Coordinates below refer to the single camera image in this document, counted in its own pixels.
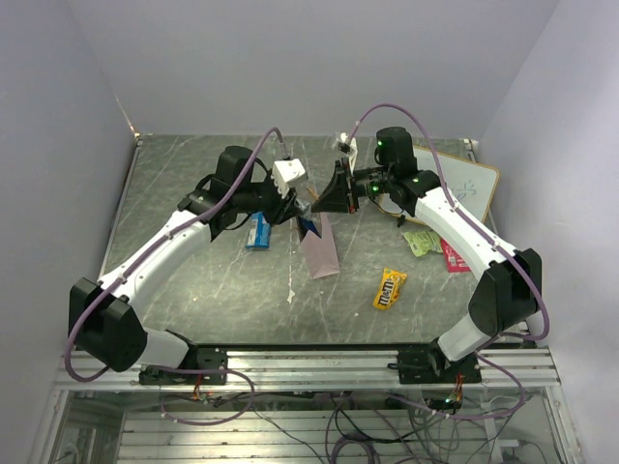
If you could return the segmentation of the silver Big Foot candy packet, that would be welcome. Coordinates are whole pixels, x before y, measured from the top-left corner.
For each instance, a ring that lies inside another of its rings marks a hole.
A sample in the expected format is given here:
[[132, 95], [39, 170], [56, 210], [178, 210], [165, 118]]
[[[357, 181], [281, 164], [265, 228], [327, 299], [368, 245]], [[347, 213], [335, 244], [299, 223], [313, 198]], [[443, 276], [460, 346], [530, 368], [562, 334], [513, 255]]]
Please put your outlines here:
[[301, 199], [301, 198], [296, 198], [295, 199], [295, 206], [297, 208], [297, 216], [300, 218], [304, 218], [307, 220], [311, 219], [311, 203], [308, 202], [307, 200]]

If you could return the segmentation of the white paper bag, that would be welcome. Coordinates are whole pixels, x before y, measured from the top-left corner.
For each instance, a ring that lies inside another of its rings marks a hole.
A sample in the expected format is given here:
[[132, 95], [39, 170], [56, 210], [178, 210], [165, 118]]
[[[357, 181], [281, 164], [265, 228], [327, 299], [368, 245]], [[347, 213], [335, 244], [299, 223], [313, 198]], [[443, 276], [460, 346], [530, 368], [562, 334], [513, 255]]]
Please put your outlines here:
[[320, 279], [337, 275], [340, 272], [339, 258], [328, 215], [319, 213], [316, 219], [311, 220], [315, 223], [321, 237], [308, 234], [303, 241], [300, 240], [300, 248], [309, 276], [312, 279]]

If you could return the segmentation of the blue Burts chips bag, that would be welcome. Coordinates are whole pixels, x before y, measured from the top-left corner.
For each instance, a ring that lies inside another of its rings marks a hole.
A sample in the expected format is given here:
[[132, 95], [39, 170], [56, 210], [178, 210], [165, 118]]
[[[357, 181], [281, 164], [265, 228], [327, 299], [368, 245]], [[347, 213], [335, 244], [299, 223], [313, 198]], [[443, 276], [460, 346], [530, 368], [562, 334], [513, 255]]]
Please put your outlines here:
[[296, 223], [301, 241], [303, 241], [308, 234], [313, 234], [318, 238], [321, 237], [320, 232], [318, 231], [315, 223], [311, 219], [296, 217]]

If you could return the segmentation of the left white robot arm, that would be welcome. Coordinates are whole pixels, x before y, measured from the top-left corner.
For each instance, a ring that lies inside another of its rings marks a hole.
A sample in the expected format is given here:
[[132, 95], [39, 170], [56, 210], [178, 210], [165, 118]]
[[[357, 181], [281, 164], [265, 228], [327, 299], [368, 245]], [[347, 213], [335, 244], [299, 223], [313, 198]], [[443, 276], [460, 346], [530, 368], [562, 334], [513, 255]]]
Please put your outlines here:
[[197, 344], [178, 333], [145, 328], [141, 313], [171, 275], [231, 229], [239, 215], [260, 213], [279, 225], [301, 213], [296, 187], [307, 178], [302, 163], [277, 160], [256, 182], [252, 171], [259, 163], [248, 148], [226, 147], [215, 172], [182, 198], [154, 237], [98, 280], [80, 279], [70, 291], [69, 346], [87, 352], [105, 370], [152, 365], [176, 384], [207, 368]]

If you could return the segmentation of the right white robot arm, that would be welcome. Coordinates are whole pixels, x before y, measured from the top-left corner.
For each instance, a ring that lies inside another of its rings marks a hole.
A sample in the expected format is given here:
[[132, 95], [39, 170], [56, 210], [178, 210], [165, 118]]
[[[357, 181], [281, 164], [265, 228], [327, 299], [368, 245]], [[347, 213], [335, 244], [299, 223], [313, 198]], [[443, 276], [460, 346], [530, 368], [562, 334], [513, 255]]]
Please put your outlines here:
[[344, 156], [336, 161], [330, 183], [314, 202], [315, 212], [353, 214], [361, 198], [388, 195], [445, 240], [478, 280], [466, 315], [433, 342], [433, 353], [426, 360], [433, 380], [450, 381], [459, 373], [461, 359], [541, 310], [540, 255], [492, 234], [442, 185], [437, 170], [421, 169], [406, 129], [377, 132], [376, 165], [370, 168], [354, 168], [356, 142], [347, 133], [338, 134], [335, 145]]

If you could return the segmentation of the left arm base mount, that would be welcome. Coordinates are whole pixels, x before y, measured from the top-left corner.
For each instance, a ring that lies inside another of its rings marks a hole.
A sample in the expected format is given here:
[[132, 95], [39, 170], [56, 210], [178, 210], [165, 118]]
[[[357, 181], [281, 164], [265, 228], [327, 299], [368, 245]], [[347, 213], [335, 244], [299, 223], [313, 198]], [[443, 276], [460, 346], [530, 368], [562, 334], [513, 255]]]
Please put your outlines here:
[[173, 370], [152, 365], [141, 368], [138, 383], [142, 386], [188, 386], [197, 381], [207, 386], [222, 386], [228, 367], [228, 356], [222, 348], [194, 345], [180, 365]]

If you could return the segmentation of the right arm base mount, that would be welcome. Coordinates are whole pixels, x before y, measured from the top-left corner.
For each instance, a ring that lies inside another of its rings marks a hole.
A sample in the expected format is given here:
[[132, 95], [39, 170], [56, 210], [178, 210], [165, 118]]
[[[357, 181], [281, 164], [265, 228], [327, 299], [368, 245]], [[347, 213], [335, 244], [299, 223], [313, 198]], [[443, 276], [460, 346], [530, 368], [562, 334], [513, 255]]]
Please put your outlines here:
[[454, 384], [457, 379], [464, 384], [482, 382], [478, 359], [474, 354], [452, 362], [434, 343], [405, 345], [398, 350], [396, 361], [390, 362], [388, 368], [398, 373], [402, 385]]

